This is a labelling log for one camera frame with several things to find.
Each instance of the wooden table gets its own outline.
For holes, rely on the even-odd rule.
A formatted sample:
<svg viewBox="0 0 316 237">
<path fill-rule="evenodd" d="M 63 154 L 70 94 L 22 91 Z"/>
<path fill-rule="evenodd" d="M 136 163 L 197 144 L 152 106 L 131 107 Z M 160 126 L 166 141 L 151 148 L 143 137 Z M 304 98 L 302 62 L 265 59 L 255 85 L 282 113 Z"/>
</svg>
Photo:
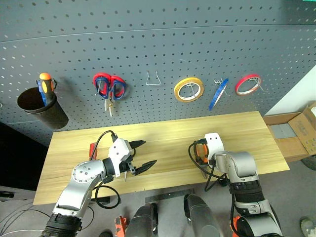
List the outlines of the wooden table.
<svg viewBox="0 0 316 237">
<path fill-rule="evenodd" d="M 110 186 L 120 194 L 205 182 L 201 171 L 188 156 L 188 146 L 206 133 L 219 133 L 226 151 L 248 151 L 257 163 L 259 174 L 289 170 L 259 112 L 188 118 L 114 127 L 54 132 L 36 191 L 34 205 L 55 203 L 70 180 L 74 166 L 88 160 L 89 144 L 106 130 L 128 141 L 146 140 L 137 148 L 136 167 L 157 159 L 148 171 L 124 174 Z M 111 136 L 105 135 L 98 146 L 98 159 L 107 158 Z M 100 196 L 113 195 L 100 189 Z"/>
</svg>

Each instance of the pegboard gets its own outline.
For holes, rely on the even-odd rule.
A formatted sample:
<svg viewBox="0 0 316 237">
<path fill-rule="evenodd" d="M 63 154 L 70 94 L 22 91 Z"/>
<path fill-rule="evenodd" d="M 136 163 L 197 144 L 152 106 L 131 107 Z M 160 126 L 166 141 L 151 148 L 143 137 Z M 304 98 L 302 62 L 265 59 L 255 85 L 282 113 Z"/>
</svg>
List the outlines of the pegboard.
<svg viewBox="0 0 316 237">
<path fill-rule="evenodd" d="M 0 121 L 45 145 L 52 131 L 16 103 L 41 72 L 58 82 L 58 101 L 70 119 L 61 130 L 74 130 L 264 114 L 316 63 L 315 2 L 3 0 L 0 27 Z M 147 86 L 147 70 L 151 80 L 158 71 L 162 84 Z M 127 82 L 112 118 L 94 95 L 96 72 Z M 237 96 L 235 84 L 250 73 L 262 77 L 264 91 Z M 186 77 L 205 87 L 190 103 L 173 95 Z M 230 79 L 230 97 L 223 94 L 209 111 L 218 88 L 213 80 L 220 78 Z"/>
</svg>

